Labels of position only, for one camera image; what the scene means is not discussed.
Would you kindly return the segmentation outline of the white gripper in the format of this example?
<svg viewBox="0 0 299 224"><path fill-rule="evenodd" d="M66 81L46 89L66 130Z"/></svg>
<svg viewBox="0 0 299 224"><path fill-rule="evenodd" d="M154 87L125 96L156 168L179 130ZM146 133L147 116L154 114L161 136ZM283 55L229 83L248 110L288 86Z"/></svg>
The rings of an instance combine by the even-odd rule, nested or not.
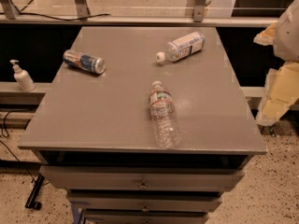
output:
<svg viewBox="0 0 299 224"><path fill-rule="evenodd" d="M266 75L264 93L258 106L256 123L272 126L299 99L299 0L293 0L279 17L258 33L253 42L273 45L274 54L285 62L278 70L271 68Z"/></svg>

